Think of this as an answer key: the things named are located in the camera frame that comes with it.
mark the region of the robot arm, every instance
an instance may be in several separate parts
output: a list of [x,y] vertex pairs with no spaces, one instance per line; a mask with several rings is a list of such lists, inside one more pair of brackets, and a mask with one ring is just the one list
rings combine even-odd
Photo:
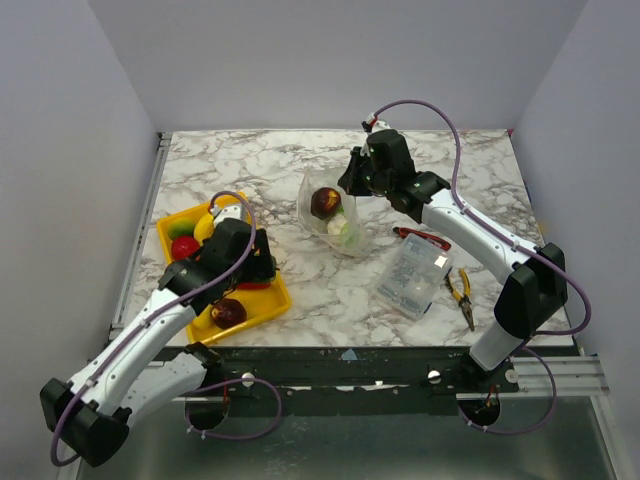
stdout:
[[[259,229],[253,253],[239,268],[210,288],[200,288],[245,258],[252,229],[240,220],[244,216],[245,210],[237,205],[216,212],[212,237],[197,254],[167,267],[158,289],[120,335],[69,381],[54,378],[42,388],[40,400],[48,428],[60,431],[60,438],[90,465],[111,458],[137,420],[200,387],[210,367],[217,364],[213,352],[195,344],[162,368],[146,369],[171,337],[235,285],[275,277],[266,232]],[[200,293],[176,304],[199,288]],[[150,315],[158,310],[163,313],[150,322]]]
[[372,133],[363,148],[354,148],[338,185],[354,196],[385,196],[395,210],[449,236],[504,286],[494,308],[496,323],[469,352],[471,363],[482,371],[495,369],[566,303],[563,278],[488,233],[467,212],[473,211],[515,245],[536,250],[564,270],[562,250],[551,243],[538,248],[464,201],[464,207],[458,207],[446,180],[433,172],[415,170],[407,142],[396,130]]

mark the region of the white wall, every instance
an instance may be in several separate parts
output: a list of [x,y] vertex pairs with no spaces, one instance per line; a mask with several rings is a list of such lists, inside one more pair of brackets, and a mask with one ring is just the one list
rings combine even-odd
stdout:
[[[590,0],[513,138],[545,238],[593,303],[579,337],[600,354],[640,472],[640,3]],[[568,311],[576,325],[577,295]]]
[[0,477],[52,478],[38,393],[106,339],[157,147],[85,0],[0,15]]
[[[90,0],[160,130],[357,127],[432,100],[513,127],[585,0]],[[406,108],[402,126],[442,128]]]

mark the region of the metal floor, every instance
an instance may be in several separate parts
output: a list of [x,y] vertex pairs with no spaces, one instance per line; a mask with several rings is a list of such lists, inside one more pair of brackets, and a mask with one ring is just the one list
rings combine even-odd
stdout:
[[[539,419],[548,399],[503,400],[496,426]],[[267,419],[230,419],[248,433]],[[561,398],[551,422],[517,437],[479,433],[459,417],[428,415],[286,417],[273,434],[250,442],[186,434],[183,404],[144,419],[105,465],[84,464],[78,478],[210,480],[606,480],[614,479],[588,397]]]

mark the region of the marble table surface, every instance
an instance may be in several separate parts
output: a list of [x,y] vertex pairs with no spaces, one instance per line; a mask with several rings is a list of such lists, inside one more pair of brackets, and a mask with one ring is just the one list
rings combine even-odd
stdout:
[[[451,178],[454,144],[444,131],[404,132],[418,170]],[[284,315],[221,341],[237,346],[469,346],[494,321],[501,286],[455,245],[454,267],[472,286],[476,330],[471,332],[444,285],[427,314],[415,321],[380,304],[370,293],[401,240],[392,227],[416,224],[384,198],[358,199],[373,248],[366,258],[334,253],[297,222],[296,195],[307,167],[344,166],[365,135],[348,130],[245,130],[174,133],[152,213],[125,322],[146,302],[164,268],[155,222],[204,203],[219,190],[242,190],[265,227],[293,306]],[[504,130],[461,133],[461,194],[473,206],[523,238],[542,238]],[[568,328],[564,311],[543,327]],[[185,345],[184,331],[170,345]],[[570,337],[537,337],[533,345],[571,345]]]

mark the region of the yellow-handled pliers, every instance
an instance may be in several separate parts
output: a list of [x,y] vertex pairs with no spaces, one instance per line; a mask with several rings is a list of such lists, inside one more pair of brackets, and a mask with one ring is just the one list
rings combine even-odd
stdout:
[[464,285],[464,295],[460,295],[460,293],[453,286],[450,276],[451,272],[447,273],[447,276],[444,278],[444,283],[451,292],[451,295],[453,295],[453,298],[455,298],[456,302],[458,302],[458,305],[462,310],[462,314],[467,320],[469,329],[473,332],[476,327],[473,324],[473,311],[471,310],[471,299],[469,298],[469,295],[471,295],[471,284],[469,283],[469,277],[467,277],[467,272],[464,271],[464,268],[459,269],[458,272],[460,272],[462,284]]

